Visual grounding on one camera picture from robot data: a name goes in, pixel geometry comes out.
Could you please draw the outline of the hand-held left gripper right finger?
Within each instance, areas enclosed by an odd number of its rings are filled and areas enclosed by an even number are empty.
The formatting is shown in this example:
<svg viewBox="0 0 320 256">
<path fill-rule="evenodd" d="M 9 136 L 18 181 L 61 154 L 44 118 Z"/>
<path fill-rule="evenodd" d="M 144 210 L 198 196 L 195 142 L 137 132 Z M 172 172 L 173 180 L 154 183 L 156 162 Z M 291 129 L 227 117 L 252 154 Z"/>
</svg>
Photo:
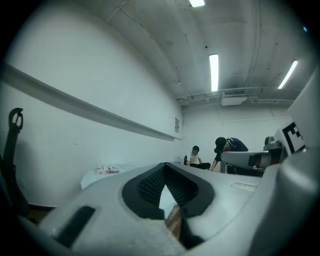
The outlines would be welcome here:
<svg viewBox="0 0 320 256">
<path fill-rule="evenodd" d="M 168 250 L 249 250 L 259 217 L 246 209 L 260 177 L 165 163 L 164 178 L 180 207 L 180 240 Z"/>
</svg>

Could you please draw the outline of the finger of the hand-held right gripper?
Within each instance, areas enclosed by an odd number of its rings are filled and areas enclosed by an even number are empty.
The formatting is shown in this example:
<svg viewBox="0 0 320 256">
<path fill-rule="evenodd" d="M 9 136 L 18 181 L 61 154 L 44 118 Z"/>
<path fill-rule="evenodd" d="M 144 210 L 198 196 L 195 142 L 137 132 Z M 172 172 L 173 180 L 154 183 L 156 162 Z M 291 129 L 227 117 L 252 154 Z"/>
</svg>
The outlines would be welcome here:
<svg viewBox="0 0 320 256">
<path fill-rule="evenodd" d="M 270 165 L 270 154 L 267 151 L 225 151 L 221 154 L 221 160 L 225 164 L 243 169 L 266 169 Z"/>
</svg>

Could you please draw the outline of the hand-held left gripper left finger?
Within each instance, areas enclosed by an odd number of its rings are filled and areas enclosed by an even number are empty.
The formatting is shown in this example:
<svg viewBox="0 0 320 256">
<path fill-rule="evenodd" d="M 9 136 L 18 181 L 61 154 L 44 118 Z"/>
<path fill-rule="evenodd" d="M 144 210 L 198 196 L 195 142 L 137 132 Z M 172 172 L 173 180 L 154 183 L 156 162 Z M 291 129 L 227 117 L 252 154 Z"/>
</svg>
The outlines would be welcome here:
<svg viewBox="0 0 320 256">
<path fill-rule="evenodd" d="M 56 207 L 40 229 L 56 239 L 72 215 L 83 206 L 95 211 L 70 250 L 81 256 L 179 256 L 185 247 L 164 220 L 140 218 L 124 203 L 122 189 L 132 178 L 154 168 L 147 165 L 100 179 Z"/>
</svg>

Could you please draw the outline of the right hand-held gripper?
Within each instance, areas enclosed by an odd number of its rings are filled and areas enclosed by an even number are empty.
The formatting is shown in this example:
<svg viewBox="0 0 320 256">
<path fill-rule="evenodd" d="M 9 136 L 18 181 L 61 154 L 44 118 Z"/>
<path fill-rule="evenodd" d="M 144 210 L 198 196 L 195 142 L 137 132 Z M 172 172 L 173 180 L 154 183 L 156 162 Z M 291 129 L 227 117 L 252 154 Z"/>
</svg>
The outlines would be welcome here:
<svg viewBox="0 0 320 256">
<path fill-rule="evenodd" d="M 320 164 L 320 68 L 289 107 L 291 122 L 266 138 L 257 166 L 268 167 L 291 158 L 303 166 Z"/>
</svg>

